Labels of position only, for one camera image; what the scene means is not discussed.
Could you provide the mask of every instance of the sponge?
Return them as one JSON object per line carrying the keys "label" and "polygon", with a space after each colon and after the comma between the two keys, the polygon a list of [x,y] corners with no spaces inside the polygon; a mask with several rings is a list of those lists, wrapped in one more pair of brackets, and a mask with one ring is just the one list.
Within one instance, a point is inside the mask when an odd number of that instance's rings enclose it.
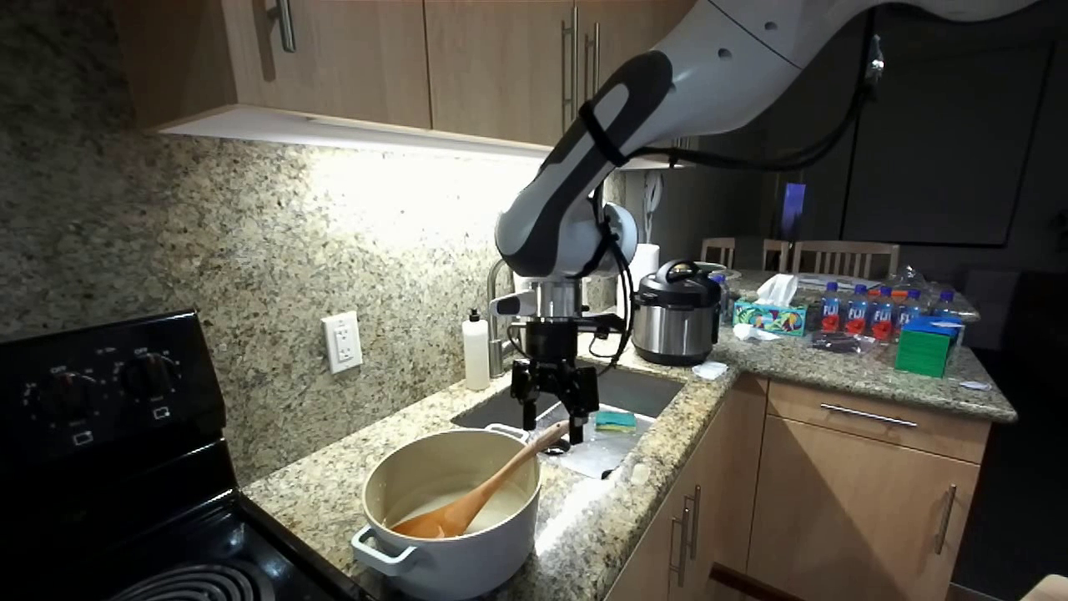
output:
{"label": "sponge", "polygon": [[605,435],[629,435],[638,421],[627,410],[596,410],[594,426]]}

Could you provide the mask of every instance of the robotic arm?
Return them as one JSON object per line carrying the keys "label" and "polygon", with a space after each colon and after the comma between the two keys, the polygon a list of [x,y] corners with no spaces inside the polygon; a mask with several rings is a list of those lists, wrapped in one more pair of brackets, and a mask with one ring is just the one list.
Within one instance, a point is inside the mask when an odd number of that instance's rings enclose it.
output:
{"label": "robotic arm", "polygon": [[[887,0],[694,0],[694,10],[648,53],[627,60],[566,125],[496,221],[496,253],[535,281],[537,313],[528,325],[528,364],[510,391],[528,406],[550,391],[571,410],[571,441],[596,410],[596,375],[578,368],[578,281],[629,260],[633,218],[590,190],[633,151],[723,134],[767,109],[811,56],[856,14]],[[990,20],[1035,0],[902,0],[945,20]]]}

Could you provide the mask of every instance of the granite backsplash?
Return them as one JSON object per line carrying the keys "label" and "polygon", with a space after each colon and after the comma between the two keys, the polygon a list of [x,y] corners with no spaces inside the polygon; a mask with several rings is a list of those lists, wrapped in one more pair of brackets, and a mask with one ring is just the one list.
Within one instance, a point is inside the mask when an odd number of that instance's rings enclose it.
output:
{"label": "granite backsplash", "polygon": [[[253,482],[460,379],[535,159],[132,131],[104,0],[0,14],[0,340],[194,308]],[[330,375],[320,318],[361,313]]]}

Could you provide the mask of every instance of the lower cabinet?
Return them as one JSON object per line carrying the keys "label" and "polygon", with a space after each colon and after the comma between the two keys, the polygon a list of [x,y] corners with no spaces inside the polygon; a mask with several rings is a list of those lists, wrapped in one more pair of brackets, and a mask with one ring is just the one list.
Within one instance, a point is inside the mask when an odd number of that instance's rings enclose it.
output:
{"label": "lower cabinet", "polygon": [[737,377],[608,596],[945,601],[984,441],[984,421]]}

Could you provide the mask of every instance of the black stove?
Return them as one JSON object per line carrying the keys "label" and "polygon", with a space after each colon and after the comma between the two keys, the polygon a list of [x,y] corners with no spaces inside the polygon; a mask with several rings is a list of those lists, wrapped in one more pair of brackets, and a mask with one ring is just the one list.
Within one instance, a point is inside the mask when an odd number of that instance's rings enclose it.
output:
{"label": "black stove", "polygon": [[222,425],[194,309],[0,345],[0,591],[361,596],[235,490]]}

